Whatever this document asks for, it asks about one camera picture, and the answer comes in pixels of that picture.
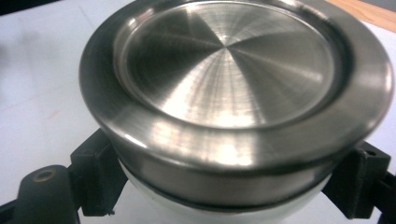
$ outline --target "round lid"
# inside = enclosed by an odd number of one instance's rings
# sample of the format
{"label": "round lid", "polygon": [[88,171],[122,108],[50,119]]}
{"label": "round lid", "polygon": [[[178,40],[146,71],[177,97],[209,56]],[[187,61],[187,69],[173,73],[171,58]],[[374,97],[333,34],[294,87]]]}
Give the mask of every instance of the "round lid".
{"label": "round lid", "polygon": [[374,36],[323,1],[138,0],[94,33],[80,85],[130,145],[122,162],[161,189],[164,169],[137,158],[230,179],[331,160],[383,118],[392,75]]}

